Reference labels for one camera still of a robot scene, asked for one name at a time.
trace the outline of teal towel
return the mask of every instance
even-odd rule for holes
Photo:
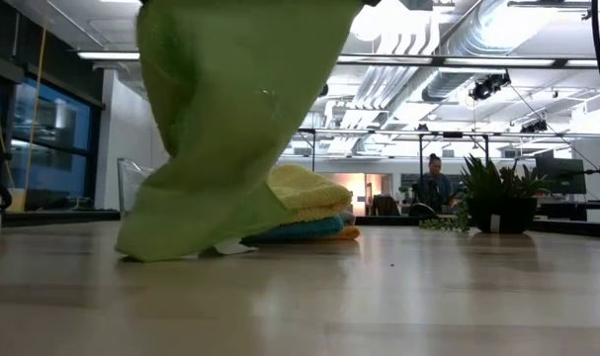
[[[271,243],[315,240],[341,232],[343,222],[334,217],[316,222],[297,222],[281,225],[265,233],[242,239],[243,243]]]

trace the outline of white wall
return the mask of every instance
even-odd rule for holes
[[[95,204],[100,209],[119,209],[118,158],[129,158],[138,165],[158,168],[168,154],[152,117],[150,104],[130,90],[114,70],[104,74],[100,126],[100,151]]]
[[[513,160],[500,160],[492,158],[497,168],[503,166],[512,166]],[[300,164],[307,169],[312,168],[311,158],[303,157],[281,157],[279,164],[295,163]],[[533,162],[519,162],[534,166]],[[464,160],[444,159],[442,163],[442,172],[445,174],[460,174],[462,172]],[[427,172],[427,160],[423,163],[423,170]],[[420,162],[415,159],[381,159],[381,160],[361,160],[361,159],[315,159],[315,172],[317,173],[383,173],[392,175],[392,194],[394,195],[400,187],[400,175],[403,173],[418,174],[420,172]]]

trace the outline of green towel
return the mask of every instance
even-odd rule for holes
[[[266,177],[336,62],[360,0],[160,0],[137,19],[143,79],[172,158],[117,244],[179,258],[292,218]]]

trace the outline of folded towel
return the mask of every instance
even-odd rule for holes
[[[341,214],[339,214],[339,218],[341,218],[341,221],[343,222],[344,226],[352,226],[357,220],[357,217],[355,217],[354,214],[350,212],[342,212]]]
[[[297,211],[288,223],[336,217],[352,201],[346,187],[296,164],[274,167],[267,183],[287,209]]]
[[[361,235],[361,232],[359,231],[359,228],[356,226],[346,226],[344,227],[341,232],[334,234],[334,235],[330,235],[327,236],[325,238],[323,238],[324,241],[328,241],[328,240],[354,240],[357,239],[357,237],[359,237]]]
[[[320,239],[338,234],[343,222],[338,217],[315,222],[296,222],[276,227],[268,232],[242,239],[242,243],[297,242]]]

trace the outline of desk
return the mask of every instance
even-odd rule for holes
[[[538,216],[547,216],[548,219],[566,219],[572,222],[600,222],[596,218],[599,214],[590,214],[591,220],[588,219],[587,211],[600,211],[599,203],[542,203],[537,208]]]
[[[600,355],[600,240],[367,226],[131,264],[119,227],[3,231],[0,355]]]

